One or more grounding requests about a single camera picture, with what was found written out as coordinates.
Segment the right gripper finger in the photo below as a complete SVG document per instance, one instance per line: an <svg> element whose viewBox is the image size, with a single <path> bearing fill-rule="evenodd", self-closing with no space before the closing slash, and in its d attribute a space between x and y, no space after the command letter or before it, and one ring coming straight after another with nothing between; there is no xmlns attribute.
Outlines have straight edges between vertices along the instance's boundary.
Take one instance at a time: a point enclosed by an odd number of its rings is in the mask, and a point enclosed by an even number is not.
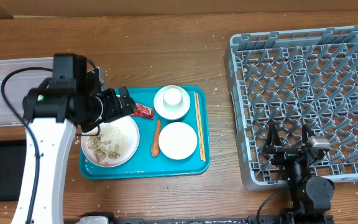
<svg viewBox="0 0 358 224"><path fill-rule="evenodd" d="M282 147L282 142L278 135L278 131L273 123L269 124L268 135L265 140L265 146L267 146L267 147L270 147L270 146Z"/></svg>
<svg viewBox="0 0 358 224"><path fill-rule="evenodd" d="M311 143L308 143L308 138L313 136L311 128L307 124L302 125L302 143L305 146L311 147Z"/></svg>

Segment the red snack wrapper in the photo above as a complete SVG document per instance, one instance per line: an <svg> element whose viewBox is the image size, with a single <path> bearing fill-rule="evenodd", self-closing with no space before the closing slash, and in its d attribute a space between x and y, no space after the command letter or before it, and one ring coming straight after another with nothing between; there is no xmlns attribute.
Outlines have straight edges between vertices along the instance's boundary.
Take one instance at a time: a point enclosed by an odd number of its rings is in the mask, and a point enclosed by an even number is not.
<svg viewBox="0 0 358 224"><path fill-rule="evenodd" d="M141 117L144 119L154 119L155 110L151 107L136 103L136 109L131 116Z"/></svg>

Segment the food scraps rice pile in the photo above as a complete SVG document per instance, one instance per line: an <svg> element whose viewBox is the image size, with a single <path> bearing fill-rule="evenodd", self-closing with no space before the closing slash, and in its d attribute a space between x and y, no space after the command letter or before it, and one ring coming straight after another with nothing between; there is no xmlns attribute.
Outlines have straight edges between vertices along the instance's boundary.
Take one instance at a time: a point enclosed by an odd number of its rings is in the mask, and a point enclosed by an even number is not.
<svg viewBox="0 0 358 224"><path fill-rule="evenodd" d="M126 156L129 139L121 128L103 124L97 136L94 130L91 134L86 137L86 144L98 162L117 162Z"/></svg>

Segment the large white round plate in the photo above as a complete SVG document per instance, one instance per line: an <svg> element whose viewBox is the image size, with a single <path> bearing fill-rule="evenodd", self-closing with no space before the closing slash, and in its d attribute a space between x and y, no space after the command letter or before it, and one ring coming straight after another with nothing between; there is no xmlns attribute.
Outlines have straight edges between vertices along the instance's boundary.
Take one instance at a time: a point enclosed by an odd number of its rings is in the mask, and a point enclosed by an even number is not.
<svg viewBox="0 0 358 224"><path fill-rule="evenodd" d="M100 167L117 167L135 154L140 132L134 119L125 116L102 123L81 136L81 150L86 159Z"/></svg>

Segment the white bowl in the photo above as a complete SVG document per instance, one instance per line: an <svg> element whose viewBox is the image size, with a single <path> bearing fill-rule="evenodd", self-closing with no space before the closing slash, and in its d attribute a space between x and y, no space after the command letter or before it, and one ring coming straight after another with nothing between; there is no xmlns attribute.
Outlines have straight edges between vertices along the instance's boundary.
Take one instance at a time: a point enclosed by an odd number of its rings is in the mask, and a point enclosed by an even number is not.
<svg viewBox="0 0 358 224"><path fill-rule="evenodd" d="M178 105L170 106L166 104L166 102L164 102L163 94L169 88L176 88L180 91L182 100ZM154 108L156 112L161 117L171 121L184 117L184 115L186 115L186 113L190 109L190 105L191 100L187 91L184 88L176 85L162 87L161 89L159 89L158 92L156 92L154 97Z"/></svg>

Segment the white cup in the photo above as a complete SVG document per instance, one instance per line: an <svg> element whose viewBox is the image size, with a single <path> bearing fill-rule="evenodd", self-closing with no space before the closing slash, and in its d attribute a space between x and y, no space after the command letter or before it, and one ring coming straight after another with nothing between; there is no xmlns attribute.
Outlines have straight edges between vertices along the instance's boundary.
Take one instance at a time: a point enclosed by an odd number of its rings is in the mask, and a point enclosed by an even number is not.
<svg viewBox="0 0 358 224"><path fill-rule="evenodd" d="M163 100L164 100L164 102L166 102L166 104L168 104L170 106L175 106L181 102L182 96L178 89L169 88L163 94Z"/></svg>

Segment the small white round plate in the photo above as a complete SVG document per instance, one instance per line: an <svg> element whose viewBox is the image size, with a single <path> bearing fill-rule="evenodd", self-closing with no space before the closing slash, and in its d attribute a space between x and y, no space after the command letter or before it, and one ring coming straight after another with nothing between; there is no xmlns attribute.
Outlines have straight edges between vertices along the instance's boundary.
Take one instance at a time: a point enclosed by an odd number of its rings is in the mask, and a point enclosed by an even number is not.
<svg viewBox="0 0 358 224"><path fill-rule="evenodd" d="M161 130L158 145L168 158L182 160L194 153L198 145L198 137L189 124L174 122Z"/></svg>

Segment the white napkin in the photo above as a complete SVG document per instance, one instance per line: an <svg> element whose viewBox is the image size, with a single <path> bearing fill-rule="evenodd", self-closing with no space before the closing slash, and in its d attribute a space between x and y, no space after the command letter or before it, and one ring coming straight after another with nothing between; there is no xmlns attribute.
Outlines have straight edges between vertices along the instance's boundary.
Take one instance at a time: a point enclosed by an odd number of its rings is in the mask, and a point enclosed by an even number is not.
<svg viewBox="0 0 358 224"><path fill-rule="evenodd" d="M96 67L96 69L98 71L99 84L103 86L106 84L107 71L103 70L100 67Z"/></svg>

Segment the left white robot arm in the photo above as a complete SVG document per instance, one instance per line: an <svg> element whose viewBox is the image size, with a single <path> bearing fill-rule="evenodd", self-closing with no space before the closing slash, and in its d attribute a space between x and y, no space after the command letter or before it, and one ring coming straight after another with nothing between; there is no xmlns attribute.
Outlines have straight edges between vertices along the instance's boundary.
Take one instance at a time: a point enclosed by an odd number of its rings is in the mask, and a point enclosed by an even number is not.
<svg viewBox="0 0 358 224"><path fill-rule="evenodd" d="M19 114L7 98L7 81L1 95L24 125L26 155L21 191L13 223L63 223L63 195L68 156L77 128L84 133L134 113L137 106L124 86L102 90L103 74L88 58L55 54L50 78L29 90Z"/></svg>

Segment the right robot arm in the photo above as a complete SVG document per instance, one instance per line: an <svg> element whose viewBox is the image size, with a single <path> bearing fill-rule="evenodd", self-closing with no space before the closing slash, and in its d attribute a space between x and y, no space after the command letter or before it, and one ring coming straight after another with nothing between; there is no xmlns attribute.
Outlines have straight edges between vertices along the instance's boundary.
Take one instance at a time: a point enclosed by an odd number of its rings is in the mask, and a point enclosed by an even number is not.
<svg viewBox="0 0 358 224"><path fill-rule="evenodd" d="M306 124L302 126L302 144L299 147L284 147L278 131L270 123L262 152L272 156L271 163L280 168L291 197L291 207L278 215L261 216L267 202L284 193L281 190L267 198L258 208L256 216L248 221L256 223L333 223L333 217L326 212L331 209L334 195L333 181L312 176L311 165L321 160L330 150L330 143L324 136L313 134Z"/></svg>

